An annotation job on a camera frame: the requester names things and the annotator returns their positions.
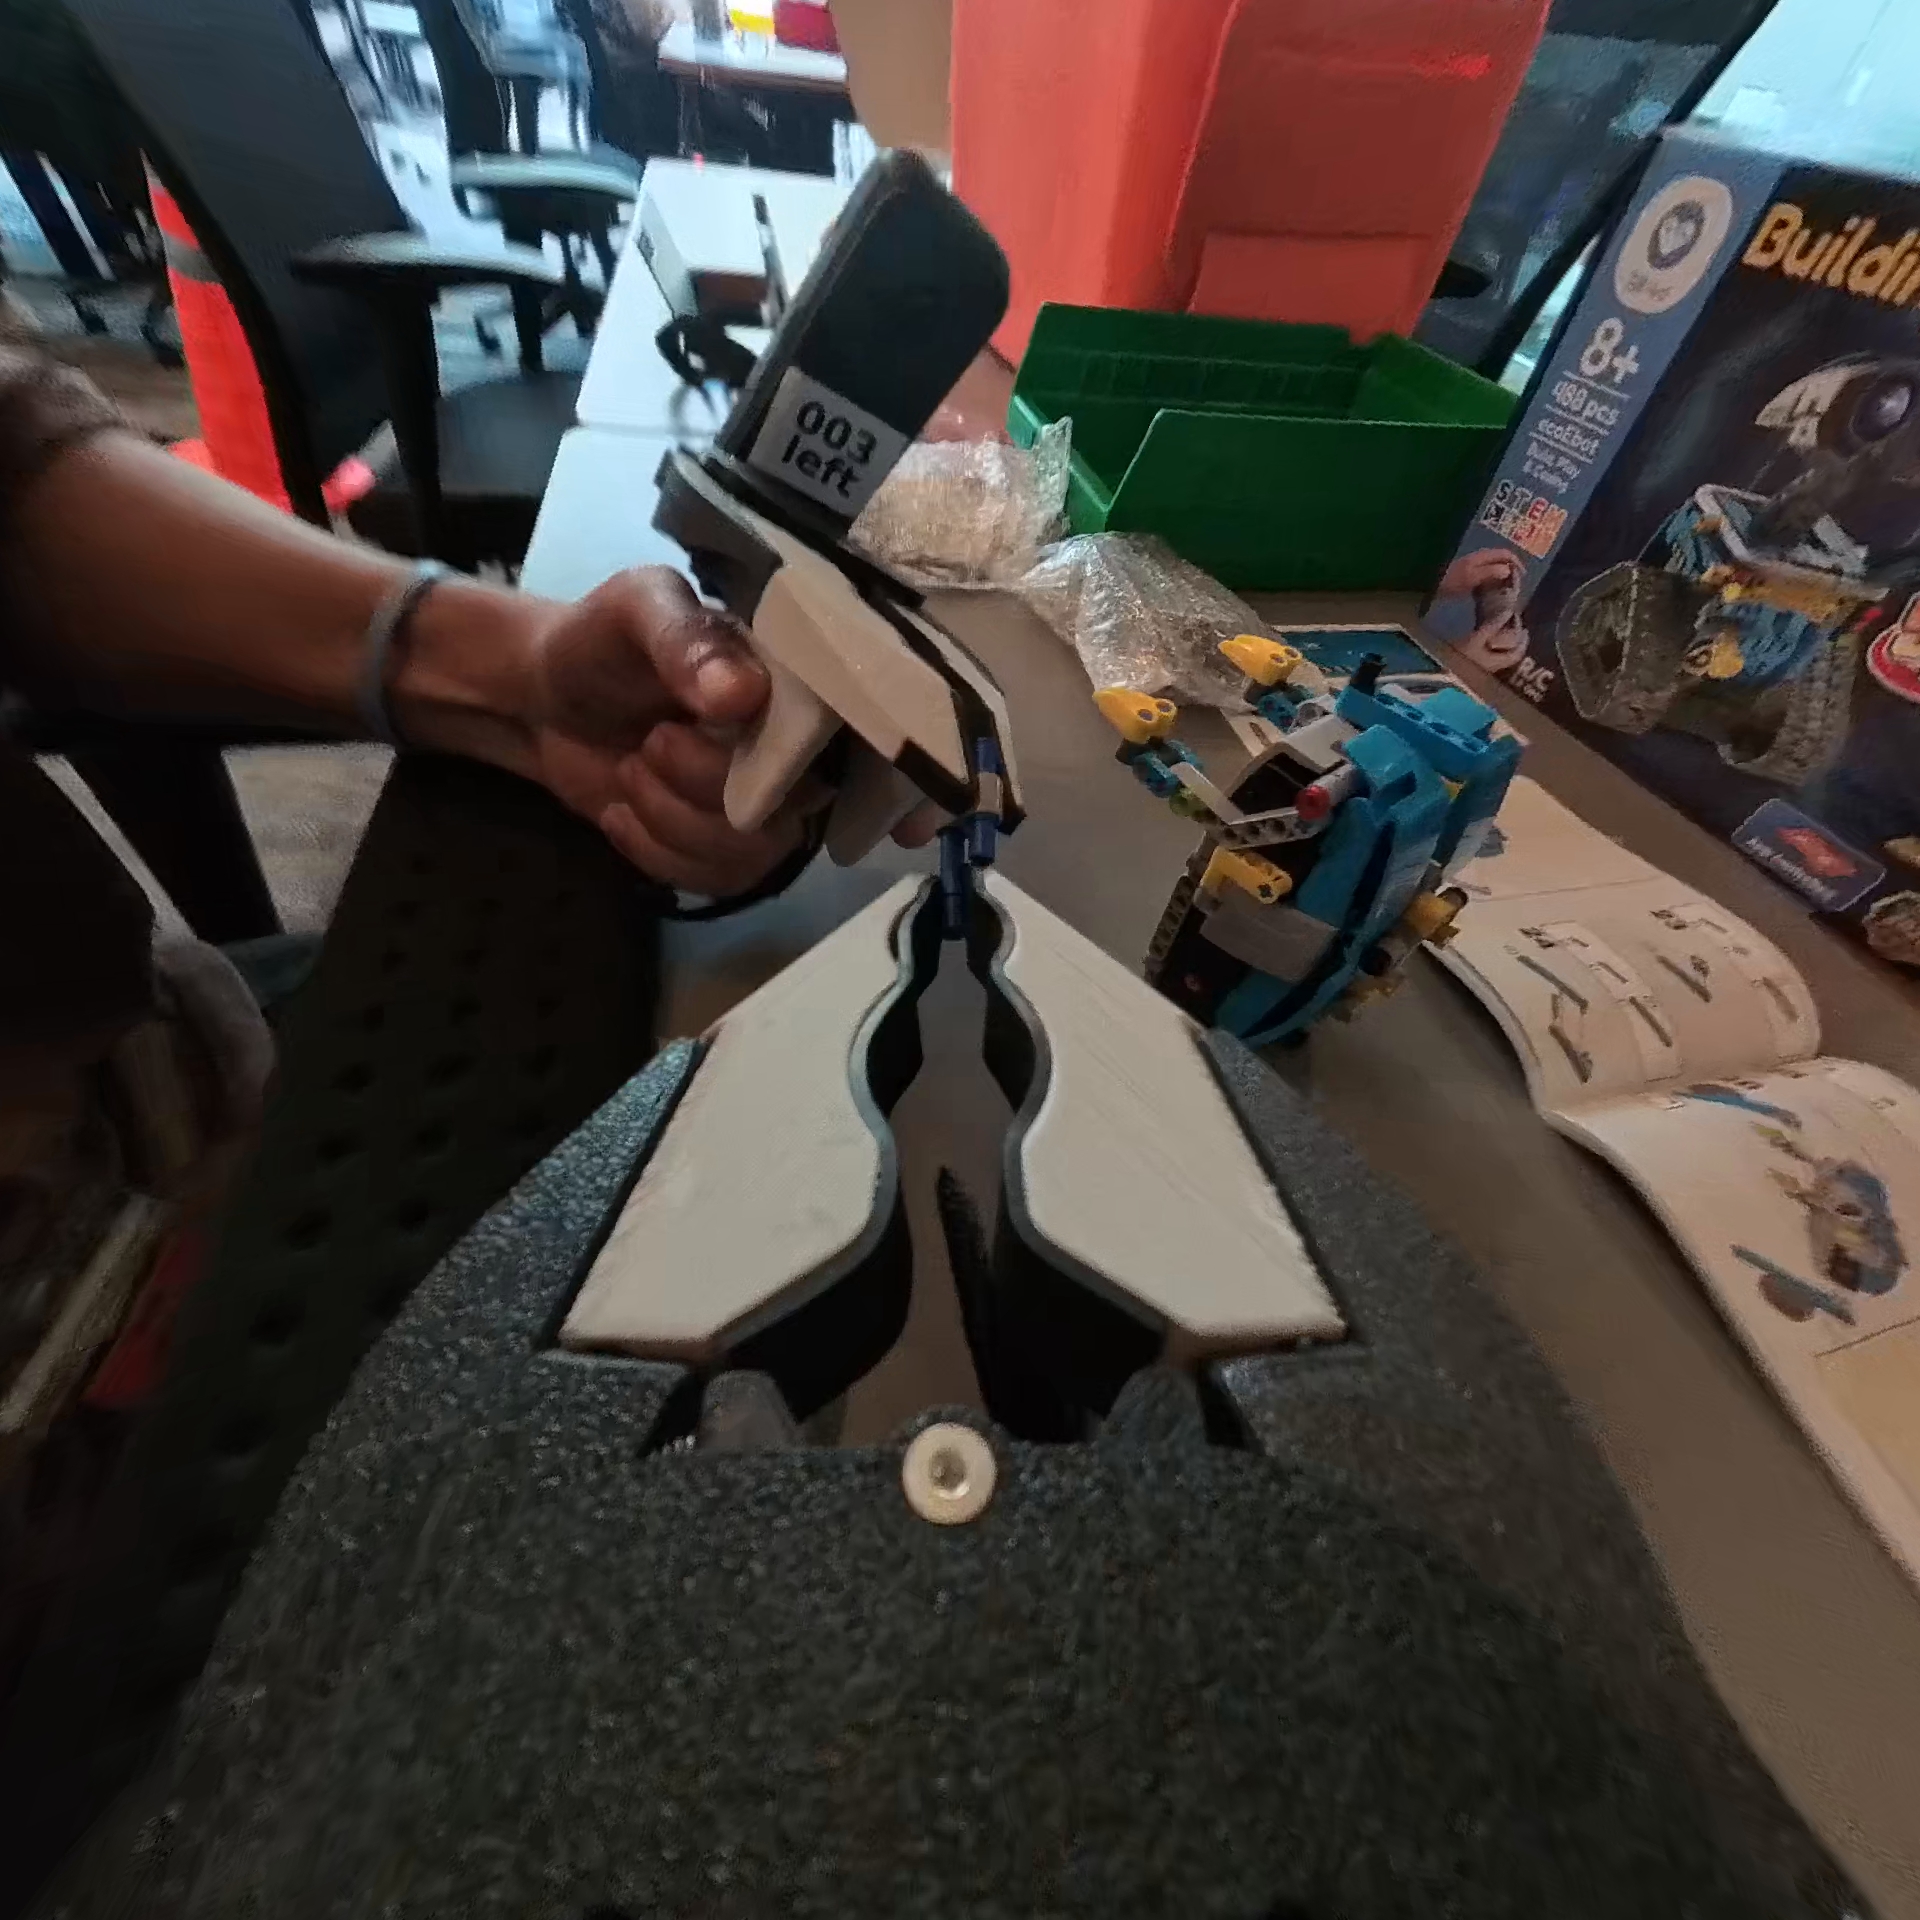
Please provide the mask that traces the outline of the instruction booklet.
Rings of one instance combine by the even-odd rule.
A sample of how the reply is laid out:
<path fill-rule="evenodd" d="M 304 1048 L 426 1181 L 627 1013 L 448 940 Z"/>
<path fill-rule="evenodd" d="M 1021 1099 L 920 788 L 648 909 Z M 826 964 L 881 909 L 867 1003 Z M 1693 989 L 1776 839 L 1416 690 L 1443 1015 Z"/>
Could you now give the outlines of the instruction booklet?
<path fill-rule="evenodd" d="M 1654 1212 L 1823 1467 L 1918 1575 L 1918 1092 L 1823 1050 L 1740 917 L 1529 778 L 1434 957 L 1539 1116 Z"/>

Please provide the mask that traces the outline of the toy brick robot model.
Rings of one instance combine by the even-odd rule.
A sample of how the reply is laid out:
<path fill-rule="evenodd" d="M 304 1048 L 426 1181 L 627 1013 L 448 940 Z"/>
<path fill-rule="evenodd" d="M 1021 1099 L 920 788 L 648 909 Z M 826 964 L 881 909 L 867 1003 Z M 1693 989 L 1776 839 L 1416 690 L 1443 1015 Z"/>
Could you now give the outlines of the toy brick robot model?
<path fill-rule="evenodd" d="M 1216 780 L 1178 705 L 1098 689 L 1117 760 L 1199 829 L 1141 978 L 1242 1044 L 1291 1044 L 1391 994 L 1456 932 L 1456 881 L 1493 827 L 1523 738 L 1463 682 L 1380 685 L 1380 657 L 1330 685 L 1272 635 L 1220 649 L 1247 676 L 1227 720 L 1252 756 Z"/>

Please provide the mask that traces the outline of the blue toy set box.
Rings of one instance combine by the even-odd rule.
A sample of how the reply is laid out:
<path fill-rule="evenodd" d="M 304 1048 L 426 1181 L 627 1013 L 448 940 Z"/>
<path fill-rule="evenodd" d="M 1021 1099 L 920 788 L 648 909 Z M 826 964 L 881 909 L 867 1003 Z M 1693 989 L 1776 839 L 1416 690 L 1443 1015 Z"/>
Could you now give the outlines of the blue toy set box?
<path fill-rule="evenodd" d="M 1423 611 L 1908 978 L 1918 186 L 1666 132 Z"/>

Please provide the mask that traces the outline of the person's left hand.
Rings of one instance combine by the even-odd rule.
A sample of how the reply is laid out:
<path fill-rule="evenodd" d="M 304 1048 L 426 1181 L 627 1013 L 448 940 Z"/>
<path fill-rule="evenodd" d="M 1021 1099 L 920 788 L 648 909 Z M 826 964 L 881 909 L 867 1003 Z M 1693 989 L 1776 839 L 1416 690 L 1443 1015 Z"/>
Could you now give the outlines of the person's left hand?
<path fill-rule="evenodd" d="M 733 751 L 772 692 L 738 621 L 663 566 L 531 609 L 534 778 L 689 913 L 782 889 L 814 856 L 819 799 L 789 797 L 757 827 L 725 813 Z"/>

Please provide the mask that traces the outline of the sticker sheet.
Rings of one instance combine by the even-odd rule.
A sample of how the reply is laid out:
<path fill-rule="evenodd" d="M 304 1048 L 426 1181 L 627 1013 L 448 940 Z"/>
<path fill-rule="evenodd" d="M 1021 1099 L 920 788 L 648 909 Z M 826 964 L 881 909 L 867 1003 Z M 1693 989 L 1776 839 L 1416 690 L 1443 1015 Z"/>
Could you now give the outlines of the sticker sheet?
<path fill-rule="evenodd" d="M 1297 649 L 1333 689 L 1348 682 L 1367 657 L 1380 657 L 1380 685 L 1406 682 L 1427 689 L 1451 679 L 1451 672 L 1396 624 L 1291 624 L 1277 626 L 1275 635 Z"/>

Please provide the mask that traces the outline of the orange storage bin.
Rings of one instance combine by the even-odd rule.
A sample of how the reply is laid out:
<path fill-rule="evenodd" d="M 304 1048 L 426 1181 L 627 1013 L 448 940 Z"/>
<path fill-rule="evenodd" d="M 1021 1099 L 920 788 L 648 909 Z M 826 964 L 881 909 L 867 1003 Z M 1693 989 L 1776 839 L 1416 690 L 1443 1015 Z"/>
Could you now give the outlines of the orange storage bin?
<path fill-rule="evenodd" d="M 961 2 L 953 186 L 1044 303 L 1412 336 L 1548 2 Z"/>

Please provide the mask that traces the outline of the grey wristband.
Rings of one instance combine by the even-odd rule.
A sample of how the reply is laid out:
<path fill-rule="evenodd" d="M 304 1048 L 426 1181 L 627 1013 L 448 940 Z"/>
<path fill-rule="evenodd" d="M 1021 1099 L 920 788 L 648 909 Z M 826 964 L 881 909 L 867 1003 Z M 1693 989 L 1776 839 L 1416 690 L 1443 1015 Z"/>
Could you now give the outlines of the grey wristband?
<path fill-rule="evenodd" d="M 393 682 L 417 612 L 453 571 L 435 558 L 413 560 L 410 573 L 376 603 L 360 642 L 351 700 L 363 733 L 392 751 L 405 751 L 393 707 Z"/>

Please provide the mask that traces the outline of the small white box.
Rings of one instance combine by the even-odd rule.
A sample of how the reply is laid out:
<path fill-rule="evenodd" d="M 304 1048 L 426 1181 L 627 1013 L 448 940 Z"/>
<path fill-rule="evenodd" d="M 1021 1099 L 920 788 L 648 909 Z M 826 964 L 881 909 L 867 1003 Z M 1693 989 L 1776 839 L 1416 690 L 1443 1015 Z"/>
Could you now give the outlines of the small white box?
<path fill-rule="evenodd" d="M 700 206 L 646 192 L 635 216 L 635 252 L 670 317 L 721 326 L 770 326 L 785 303 L 772 228 L 755 201 L 723 206 L 714 223 Z"/>

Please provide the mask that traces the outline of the green storage bin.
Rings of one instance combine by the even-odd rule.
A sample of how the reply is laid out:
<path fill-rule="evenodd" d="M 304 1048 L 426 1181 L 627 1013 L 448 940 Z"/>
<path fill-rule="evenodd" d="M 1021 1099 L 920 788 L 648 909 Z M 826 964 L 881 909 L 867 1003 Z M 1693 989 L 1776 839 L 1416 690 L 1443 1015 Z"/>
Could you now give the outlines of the green storage bin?
<path fill-rule="evenodd" d="M 1515 394 L 1396 333 L 1122 306 L 1040 306 L 1014 443 L 1068 422 L 1068 529 L 1151 536 L 1224 589 L 1428 589 Z"/>

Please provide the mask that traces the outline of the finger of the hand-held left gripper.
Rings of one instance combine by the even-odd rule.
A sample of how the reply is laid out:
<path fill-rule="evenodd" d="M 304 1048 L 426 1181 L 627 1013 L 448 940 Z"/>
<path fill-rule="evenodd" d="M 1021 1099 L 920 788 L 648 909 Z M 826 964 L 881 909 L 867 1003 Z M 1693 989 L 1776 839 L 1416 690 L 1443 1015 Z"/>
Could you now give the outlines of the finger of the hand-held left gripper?
<path fill-rule="evenodd" d="M 772 813 L 840 730 L 896 770 L 900 730 L 882 699 L 939 690 L 855 579 L 804 543 L 757 545 L 755 656 L 770 679 L 755 723 L 755 813 Z"/>
<path fill-rule="evenodd" d="M 944 816 L 972 811 L 972 740 L 996 735 L 1002 756 L 1002 834 L 1024 822 L 1024 793 L 1014 756 L 1013 711 L 991 667 L 926 609 L 926 596 L 892 571 L 861 560 L 861 599 L 890 626 L 939 690 L 886 695 L 882 707 L 900 730 L 896 770 Z"/>

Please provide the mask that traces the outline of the black office chair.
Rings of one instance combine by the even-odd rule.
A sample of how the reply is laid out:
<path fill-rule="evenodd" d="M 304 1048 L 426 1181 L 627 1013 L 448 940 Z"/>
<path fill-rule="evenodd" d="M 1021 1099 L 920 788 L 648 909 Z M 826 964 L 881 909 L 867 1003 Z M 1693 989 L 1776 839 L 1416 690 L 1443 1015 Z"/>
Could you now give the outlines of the black office chair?
<path fill-rule="evenodd" d="M 372 313 L 390 388 L 393 462 L 349 521 L 387 530 L 380 514 L 410 505 L 412 550 L 453 566 L 518 564 L 531 540 L 559 447 L 574 425 L 582 374 L 544 362 L 546 328 L 564 317 L 593 336 L 607 297 L 570 257 L 550 263 L 528 236 L 585 240 L 614 273 L 614 227 L 638 201 L 638 176 L 593 157 L 468 157 L 453 186 L 482 192 L 506 231 L 497 252 L 458 252 L 413 231 L 340 236 L 294 260 L 294 273 Z M 435 313 L 448 291 L 503 290 L 521 338 L 512 378 L 446 391 Z"/>
<path fill-rule="evenodd" d="M 1497 378 L 1770 2 L 1553 2 L 1413 342 Z"/>

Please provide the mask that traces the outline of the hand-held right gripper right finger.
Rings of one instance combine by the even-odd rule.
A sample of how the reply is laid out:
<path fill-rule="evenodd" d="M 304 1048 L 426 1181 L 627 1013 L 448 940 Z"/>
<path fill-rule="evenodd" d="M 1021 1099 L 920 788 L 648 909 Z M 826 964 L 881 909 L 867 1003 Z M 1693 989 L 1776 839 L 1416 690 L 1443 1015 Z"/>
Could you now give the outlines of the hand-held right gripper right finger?
<path fill-rule="evenodd" d="M 1109 1413 L 1140 1372 L 1326 1348 L 1348 1318 L 1204 1030 L 1013 881 L 968 960 L 1009 1107 L 983 1385 L 1002 1413 Z"/>

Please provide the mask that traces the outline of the person's left forearm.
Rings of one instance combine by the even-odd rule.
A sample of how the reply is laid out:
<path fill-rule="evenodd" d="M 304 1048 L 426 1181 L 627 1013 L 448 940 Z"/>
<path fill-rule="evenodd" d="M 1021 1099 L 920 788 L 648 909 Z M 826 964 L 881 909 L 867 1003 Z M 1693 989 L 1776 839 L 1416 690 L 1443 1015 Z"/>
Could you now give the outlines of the person's left forearm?
<path fill-rule="evenodd" d="M 370 738 L 363 626 L 410 566 L 272 511 L 138 435 L 77 371 L 4 349 L 4 692 Z M 528 596 L 452 579 L 393 682 L 407 745 L 528 735 Z"/>

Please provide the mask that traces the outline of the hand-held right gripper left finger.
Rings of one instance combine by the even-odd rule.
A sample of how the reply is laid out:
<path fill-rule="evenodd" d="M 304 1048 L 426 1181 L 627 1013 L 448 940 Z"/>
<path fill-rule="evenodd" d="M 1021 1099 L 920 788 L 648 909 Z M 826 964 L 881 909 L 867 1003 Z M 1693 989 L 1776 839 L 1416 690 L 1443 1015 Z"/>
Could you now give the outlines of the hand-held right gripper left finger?
<path fill-rule="evenodd" d="M 905 1324 L 890 1109 L 917 1075 L 927 878 L 902 878 L 695 1044 L 557 1329 L 559 1348 L 769 1373 L 831 1404 Z"/>

